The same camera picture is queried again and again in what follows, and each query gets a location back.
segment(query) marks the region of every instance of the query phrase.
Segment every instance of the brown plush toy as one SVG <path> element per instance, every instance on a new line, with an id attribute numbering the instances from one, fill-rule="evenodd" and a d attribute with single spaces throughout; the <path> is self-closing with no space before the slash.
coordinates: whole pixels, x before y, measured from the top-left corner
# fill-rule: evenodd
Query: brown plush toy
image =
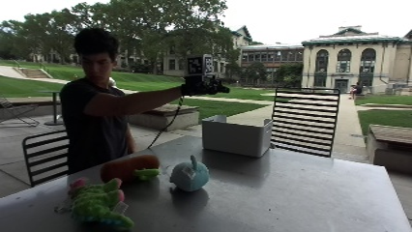
<path id="1" fill-rule="evenodd" d="M 100 179 L 104 183 L 113 178 L 118 178 L 124 183 L 129 183 L 136 178 L 146 180 L 149 177 L 158 175 L 158 167 L 160 162 L 153 155 L 113 160 L 102 164 Z"/>

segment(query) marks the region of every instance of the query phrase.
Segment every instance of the dark hair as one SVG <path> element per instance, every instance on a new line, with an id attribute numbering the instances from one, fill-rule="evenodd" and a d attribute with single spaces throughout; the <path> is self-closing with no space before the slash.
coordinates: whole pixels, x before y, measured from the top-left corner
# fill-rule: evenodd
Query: dark hair
<path id="1" fill-rule="evenodd" d="M 74 37 L 74 49 L 78 55 L 92 55 L 106 52 L 112 61 L 114 61 L 118 41 L 104 29 L 85 28 Z"/>

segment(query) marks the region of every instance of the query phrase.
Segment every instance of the black metal chair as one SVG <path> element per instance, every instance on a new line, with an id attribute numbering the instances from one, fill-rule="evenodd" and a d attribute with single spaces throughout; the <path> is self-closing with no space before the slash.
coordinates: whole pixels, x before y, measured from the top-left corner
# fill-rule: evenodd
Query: black metal chair
<path id="1" fill-rule="evenodd" d="M 65 130 L 30 135 L 21 145 L 32 187 L 68 174 Z"/>
<path id="2" fill-rule="evenodd" d="M 24 115 L 29 111 L 34 110 L 38 107 L 38 104 L 13 106 L 13 104 L 6 100 L 6 98 L 0 96 L 0 105 L 4 110 L 4 114 L 6 114 L 4 118 L 0 119 L 0 123 L 12 119 L 18 119 L 30 127 L 36 127 L 40 124 L 38 121 Z"/>
<path id="3" fill-rule="evenodd" d="M 277 88 L 272 148 L 330 157 L 338 102 L 337 89 Z"/>

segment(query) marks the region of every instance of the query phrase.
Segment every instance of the camera rig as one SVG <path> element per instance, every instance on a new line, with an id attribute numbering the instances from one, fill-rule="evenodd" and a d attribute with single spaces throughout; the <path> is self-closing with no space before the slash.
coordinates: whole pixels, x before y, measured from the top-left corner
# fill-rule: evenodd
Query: camera rig
<path id="1" fill-rule="evenodd" d="M 184 95 L 214 95 L 229 93 L 230 89 L 221 84 L 213 74 L 210 55 L 189 56 L 184 76 Z"/>

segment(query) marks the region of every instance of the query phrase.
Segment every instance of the cable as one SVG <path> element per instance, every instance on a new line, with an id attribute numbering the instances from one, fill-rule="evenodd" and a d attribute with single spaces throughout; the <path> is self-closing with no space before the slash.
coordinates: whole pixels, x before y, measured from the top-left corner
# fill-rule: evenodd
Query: cable
<path id="1" fill-rule="evenodd" d="M 168 125 L 158 131 L 150 145 L 146 147 L 146 149 L 149 149 L 153 145 L 153 143 L 156 142 L 157 138 L 160 137 L 160 135 L 162 134 L 162 132 L 166 130 L 166 128 L 169 127 L 169 125 L 172 124 L 172 122 L 174 121 L 176 119 L 176 116 L 177 116 L 177 113 L 178 113 L 178 110 L 180 110 L 180 107 L 181 107 L 181 104 L 182 104 L 182 99 L 184 99 L 184 96 L 180 97 L 180 100 L 178 100 L 178 106 L 177 106 L 177 109 L 176 109 L 176 113 L 172 117 L 172 120 L 169 121 Z"/>

